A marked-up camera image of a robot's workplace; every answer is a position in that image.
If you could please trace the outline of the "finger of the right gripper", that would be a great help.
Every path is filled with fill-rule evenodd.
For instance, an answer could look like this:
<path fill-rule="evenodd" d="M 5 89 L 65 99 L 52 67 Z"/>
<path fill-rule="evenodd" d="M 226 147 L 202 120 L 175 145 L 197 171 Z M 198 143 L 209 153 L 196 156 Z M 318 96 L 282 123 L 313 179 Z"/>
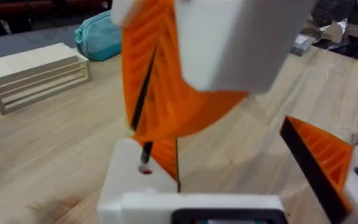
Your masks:
<path fill-rule="evenodd" d="M 122 29 L 124 101 L 134 131 L 140 120 L 164 11 L 165 4 L 159 0 L 112 2 L 111 21 Z"/>
<path fill-rule="evenodd" d="M 266 92 L 313 1 L 163 1 L 135 137 L 186 136 Z"/>

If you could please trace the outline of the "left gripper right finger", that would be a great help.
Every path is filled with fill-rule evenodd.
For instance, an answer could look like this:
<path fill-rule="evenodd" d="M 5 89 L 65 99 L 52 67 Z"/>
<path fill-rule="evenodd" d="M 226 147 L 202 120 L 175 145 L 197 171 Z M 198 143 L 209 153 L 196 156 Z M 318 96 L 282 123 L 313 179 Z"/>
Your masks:
<path fill-rule="evenodd" d="M 330 223 L 358 223 L 358 137 L 350 144 L 291 116 L 280 135 Z"/>

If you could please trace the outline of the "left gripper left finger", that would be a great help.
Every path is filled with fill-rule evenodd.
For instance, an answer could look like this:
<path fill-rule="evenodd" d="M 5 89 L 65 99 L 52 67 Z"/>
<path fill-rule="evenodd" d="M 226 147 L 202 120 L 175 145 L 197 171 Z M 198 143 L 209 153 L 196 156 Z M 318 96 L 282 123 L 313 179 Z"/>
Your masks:
<path fill-rule="evenodd" d="M 125 193 L 177 193 L 178 183 L 154 159 L 139 170 L 142 146 L 131 138 L 117 141 L 97 204 L 99 223 L 125 223 L 121 199 Z"/>

